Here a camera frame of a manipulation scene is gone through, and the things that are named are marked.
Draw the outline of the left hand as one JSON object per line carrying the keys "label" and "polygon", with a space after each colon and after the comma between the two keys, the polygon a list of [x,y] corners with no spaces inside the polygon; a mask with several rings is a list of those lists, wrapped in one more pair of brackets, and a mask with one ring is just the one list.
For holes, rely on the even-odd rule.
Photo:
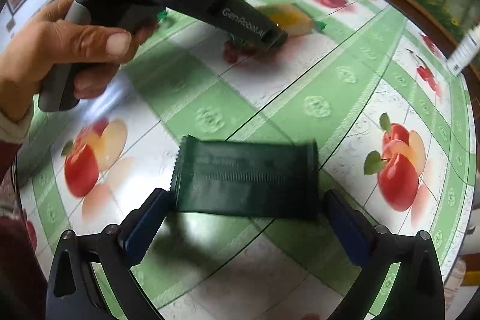
{"label": "left hand", "polygon": [[145,21],[132,35],[121,28],[69,23],[64,16],[73,1],[55,0],[42,8],[1,53],[1,112],[13,123],[25,117],[53,65],[87,63],[74,79],[74,96],[99,97],[157,28],[156,21]]}

